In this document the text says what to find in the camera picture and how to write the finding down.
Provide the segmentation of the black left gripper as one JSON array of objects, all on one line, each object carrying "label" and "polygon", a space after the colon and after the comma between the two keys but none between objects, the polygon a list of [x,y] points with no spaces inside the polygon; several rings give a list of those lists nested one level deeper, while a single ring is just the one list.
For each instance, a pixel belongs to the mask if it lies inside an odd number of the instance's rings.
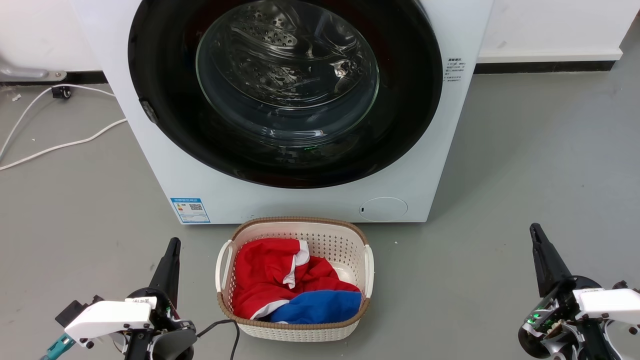
[{"label": "black left gripper", "polygon": [[172,237],[155,269],[150,288],[139,289],[127,298],[156,297],[151,311],[153,328],[133,330],[125,360],[193,360],[197,341],[195,325],[181,319],[178,305],[181,240]]}]

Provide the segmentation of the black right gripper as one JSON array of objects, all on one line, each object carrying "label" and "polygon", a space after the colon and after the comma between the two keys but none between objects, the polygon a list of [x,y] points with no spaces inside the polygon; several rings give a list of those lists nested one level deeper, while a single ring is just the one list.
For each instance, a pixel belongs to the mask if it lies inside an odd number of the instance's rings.
[{"label": "black right gripper", "polygon": [[521,348],[540,360],[621,360],[608,336],[613,320],[580,315],[578,295],[603,291],[573,276],[539,223],[530,225],[538,294],[542,298],[518,330]]}]

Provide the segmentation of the black round glass washer door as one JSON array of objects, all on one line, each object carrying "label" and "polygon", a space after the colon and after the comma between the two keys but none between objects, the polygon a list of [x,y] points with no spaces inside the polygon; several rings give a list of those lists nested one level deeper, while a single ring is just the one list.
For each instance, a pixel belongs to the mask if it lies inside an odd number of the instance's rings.
[{"label": "black round glass washer door", "polygon": [[390,166],[442,94],[418,0],[142,0],[128,62],[148,118],[245,182],[318,189]]}]

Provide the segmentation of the white front-load washing machine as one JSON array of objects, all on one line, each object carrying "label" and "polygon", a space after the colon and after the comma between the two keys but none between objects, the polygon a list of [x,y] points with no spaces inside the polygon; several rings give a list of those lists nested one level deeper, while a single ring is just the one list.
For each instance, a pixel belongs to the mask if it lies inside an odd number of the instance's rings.
[{"label": "white front-load washing machine", "polygon": [[495,0],[418,0],[436,34],[442,60],[442,92],[425,133],[393,164],[360,180],[286,188],[245,181],[206,166],[150,121],[138,100],[128,60],[131,25],[142,0],[70,2],[167,200],[201,198],[210,224],[280,216],[372,223],[361,217],[359,209],[375,198],[407,203],[407,213],[391,223],[427,221],[495,4]]}]

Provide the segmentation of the blue energy label sticker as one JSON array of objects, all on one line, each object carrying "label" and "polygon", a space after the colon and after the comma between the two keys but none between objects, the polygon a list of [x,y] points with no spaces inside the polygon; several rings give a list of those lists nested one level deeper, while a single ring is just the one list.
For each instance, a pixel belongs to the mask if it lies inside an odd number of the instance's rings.
[{"label": "blue energy label sticker", "polygon": [[181,224],[210,224],[210,217],[201,198],[170,198]]}]

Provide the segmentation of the red and white garment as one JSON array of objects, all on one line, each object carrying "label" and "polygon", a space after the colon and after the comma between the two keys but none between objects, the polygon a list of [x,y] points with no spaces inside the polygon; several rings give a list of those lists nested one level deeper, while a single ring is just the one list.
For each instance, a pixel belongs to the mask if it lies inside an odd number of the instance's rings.
[{"label": "red and white garment", "polygon": [[306,241],[295,238],[246,243],[236,255],[234,276],[232,312],[251,321],[265,321],[264,317],[304,292],[361,292],[342,281],[327,259],[311,255]]}]

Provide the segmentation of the blue garment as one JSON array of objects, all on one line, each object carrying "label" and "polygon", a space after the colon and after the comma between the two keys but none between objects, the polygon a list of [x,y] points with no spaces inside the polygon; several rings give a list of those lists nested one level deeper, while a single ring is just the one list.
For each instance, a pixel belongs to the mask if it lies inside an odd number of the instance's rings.
[{"label": "blue garment", "polygon": [[361,308],[359,291],[302,292],[263,319],[278,324],[316,325],[349,321]]}]

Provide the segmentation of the white perforated laundry basket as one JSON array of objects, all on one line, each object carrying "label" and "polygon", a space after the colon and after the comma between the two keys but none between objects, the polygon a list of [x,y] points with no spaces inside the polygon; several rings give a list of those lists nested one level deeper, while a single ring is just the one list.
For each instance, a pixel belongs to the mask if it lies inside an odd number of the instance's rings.
[{"label": "white perforated laundry basket", "polygon": [[[311,255],[328,260],[342,281],[359,288],[359,312],[347,321],[316,325],[274,323],[235,316],[231,301],[236,285],[236,256],[245,244],[260,239],[306,241]],[[326,218],[281,217],[247,221],[222,246],[215,265],[215,288],[222,312],[251,337],[284,342],[333,342],[349,337],[370,306],[374,279],[374,254],[366,235],[354,224]]]}]

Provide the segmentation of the round white filter cover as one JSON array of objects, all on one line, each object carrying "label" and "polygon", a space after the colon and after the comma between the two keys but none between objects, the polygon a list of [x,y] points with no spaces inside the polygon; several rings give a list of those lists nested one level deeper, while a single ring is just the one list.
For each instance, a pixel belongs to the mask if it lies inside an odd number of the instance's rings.
[{"label": "round white filter cover", "polygon": [[390,223],[402,219],[409,206],[395,197],[377,197],[370,199],[359,207],[360,216],[373,223]]}]

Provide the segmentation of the grey metal bracket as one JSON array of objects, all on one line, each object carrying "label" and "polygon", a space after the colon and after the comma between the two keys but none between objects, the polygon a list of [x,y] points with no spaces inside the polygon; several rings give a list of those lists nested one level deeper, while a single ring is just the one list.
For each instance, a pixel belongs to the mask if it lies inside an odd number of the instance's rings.
[{"label": "grey metal bracket", "polygon": [[60,82],[67,78],[63,70],[20,67],[0,54],[0,82]]}]

